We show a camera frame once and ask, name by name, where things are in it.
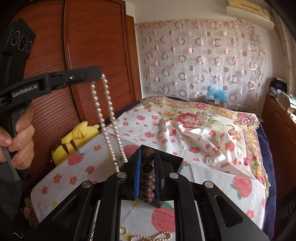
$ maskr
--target strawberry print fabric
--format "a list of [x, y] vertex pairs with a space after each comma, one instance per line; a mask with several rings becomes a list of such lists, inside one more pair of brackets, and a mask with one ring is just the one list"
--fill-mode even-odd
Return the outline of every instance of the strawberry print fabric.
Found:
[[[267, 173], [254, 114], [233, 112], [203, 103], [180, 102], [154, 96], [123, 113], [117, 120], [124, 151], [129, 158], [142, 144], [184, 158], [181, 174], [196, 183], [215, 183], [260, 228], [268, 196]], [[122, 165], [110, 127], [110, 141]], [[103, 135], [98, 135], [52, 170], [32, 190], [31, 200], [43, 220], [79, 184], [102, 182], [114, 173]], [[121, 226], [130, 235], [174, 233], [173, 202], [156, 209], [141, 200], [124, 201]]]

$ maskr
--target camera lens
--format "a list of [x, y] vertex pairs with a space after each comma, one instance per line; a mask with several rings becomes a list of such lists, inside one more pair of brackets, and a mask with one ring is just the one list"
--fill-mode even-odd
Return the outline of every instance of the camera lens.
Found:
[[31, 48], [32, 48], [32, 41], [29, 41], [28, 44], [27, 44], [27, 47], [26, 47], [27, 53], [30, 52]]
[[27, 39], [28, 37], [23, 35], [21, 38], [20, 38], [20, 43], [19, 43], [19, 50], [20, 51], [23, 51], [25, 46], [26, 46], [26, 43], [27, 43]]
[[19, 38], [20, 38], [20, 32], [16, 31], [11, 38], [11, 44], [16, 45]]

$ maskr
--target human hand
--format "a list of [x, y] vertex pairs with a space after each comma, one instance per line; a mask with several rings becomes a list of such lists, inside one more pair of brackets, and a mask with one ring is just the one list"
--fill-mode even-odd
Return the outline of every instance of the human hand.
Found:
[[[10, 135], [0, 127], [0, 147], [8, 147], [9, 152], [17, 153], [11, 160], [11, 165], [19, 170], [27, 169], [34, 158], [34, 127], [31, 122], [33, 119], [34, 111], [29, 106], [26, 108], [24, 114], [17, 120], [15, 130], [17, 136], [11, 138]], [[0, 148], [0, 163], [5, 162], [4, 153]]]

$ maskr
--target navy blue bed sheet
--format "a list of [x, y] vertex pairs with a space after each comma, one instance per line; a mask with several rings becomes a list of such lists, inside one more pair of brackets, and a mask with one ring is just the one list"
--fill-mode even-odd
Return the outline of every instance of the navy blue bed sheet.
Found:
[[[184, 101], [179, 98], [174, 98], [174, 97], [169, 97], [169, 98], [179, 100], [179, 101]], [[133, 102], [131, 105], [127, 106], [126, 108], [118, 111], [115, 114], [115, 117], [118, 118], [124, 112], [129, 111], [130, 109], [134, 108], [138, 104], [140, 104], [140, 101]], [[263, 165], [266, 170], [266, 173], [268, 174], [268, 180], [271, 184], [271, 187], [269, 188], [269, 197], [267, 198], [267, 201], [265, 204], [265, 217], [264, 217], [262, 230], [264, 233], [266, 233], [269, 239], [272, 239], [272, 236], [274, 233], [275, 216], [276, 216], [276, 181], [274, 176], [274, 165], [272, 162], [272, 155], [269, 149], [268, 140], [264, 133], [262, 125], [259, 125], [259, 128], [257, 129], [257, 135], [258, 135], [259, 145], [261, 149]]]

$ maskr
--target pikachu plush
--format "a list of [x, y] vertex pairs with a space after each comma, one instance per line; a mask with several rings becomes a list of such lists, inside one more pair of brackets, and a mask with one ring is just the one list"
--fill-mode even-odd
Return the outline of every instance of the pikachu plush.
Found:
[[87, 121], [79, 123], [68, 135], [55, 145], [52, 160], [59, 165], [80, 147], [99, 134], [99, 125], [87, 126]]

